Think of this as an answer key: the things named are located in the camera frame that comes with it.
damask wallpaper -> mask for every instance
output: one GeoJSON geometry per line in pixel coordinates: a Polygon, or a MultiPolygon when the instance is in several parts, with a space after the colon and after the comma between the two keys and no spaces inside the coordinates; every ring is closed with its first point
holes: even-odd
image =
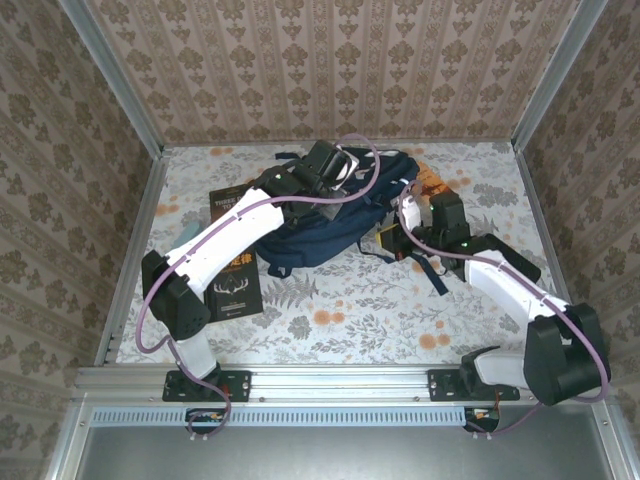
{"type": "Polygon", "coordinates": [[[608,2],[525,157],[573,300],[599,313],[640,439],[640,2],[608,2]]]}
{"type": "Polygon", "coordinates": [[[55,0],[0,1],[0,478],[40,478],[150,158],[55,0]]]}
{"type": "Polygon", "coordinates": [[[88,0],[172,145],[507,139],[577,0],[88,0]]]}

navy blue backpack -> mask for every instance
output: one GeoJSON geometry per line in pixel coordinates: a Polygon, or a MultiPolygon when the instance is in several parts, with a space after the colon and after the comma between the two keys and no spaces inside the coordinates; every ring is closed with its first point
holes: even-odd
{"type": "MultiPolygon", "coordinates": [[[[374,159],[369,149],[347,147],[344,150],[359,160],[358,171],[342,187],[353,194],[369,183],[374,159]]],[[[297,154],[289,153],[278,154],[276,158],[293,158],[292,163],[299,159],[297,154]]],[[[376,223],[384,220],[393,209],[391,200],[406,186],[401,180],[415,180],[419,167],[413,158],[397,150],[381,151],[380,161],[380,175],[371,190],[342,205],[333,220],[314,211],[300,218],[295,226],[283,225],[256,242],[258,255],[270,264],[270,275],[286,278],[292,268],[318,266],[359,242],[376,223]]]]}

floral tablecloth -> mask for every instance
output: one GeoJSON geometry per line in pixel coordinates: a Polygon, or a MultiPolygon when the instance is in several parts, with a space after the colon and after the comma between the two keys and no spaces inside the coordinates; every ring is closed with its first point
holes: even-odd
{"type": "MultiPolygon", "coordinates": [[[[171,249],[184,226],[207,224],[211,190],[245,183],[269,166],[276,152],[306,153],[311,144],[182,147],[171,152],[147,250],[171,249]]],[[[539,282],[553,289],[542,244],[509,143],[405,143],[399,148],[428,165],[462,197],[473,233],[502,238],[542,268],[539,282]]],[[[363,248],[384,253],[374,232],[363,248]]],[[[442,271],[437,258],[432,265],[442,271]]],[[[259,260],[264,312],[206,327],[222,363],[381,364],[454,363],[479,347],[518,347],[525,329],[479,290],[443,277],[439,296],[417,262],[385,264],[352,246],[331,261],[270,277],[259,260]]],[[[135,318],[142,304],[140,279],[130,307],[119,363],[170,362],[165,348],[141,354],[135,318]]],[[[143,338],[155,344],[166,328],[148,314],[143,338]]]]}

patterned wallpaper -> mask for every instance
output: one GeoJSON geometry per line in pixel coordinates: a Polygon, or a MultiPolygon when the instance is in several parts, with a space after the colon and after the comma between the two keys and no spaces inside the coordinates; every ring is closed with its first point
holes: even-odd
{"type": "Polygon", "coordinates": [[[511,136],[577,0],[89,0],[166,144],[511,136]]]}
{"type": "Polygon", "coordinates": [[[574,301],[640,438],[640,2],[610,0],[525,151],[574,301]]]}
{"type": "Polygon", "coordinates": [[[55,0],[0,1],[0,478],[39,478],[150,159],[55,0]]]}

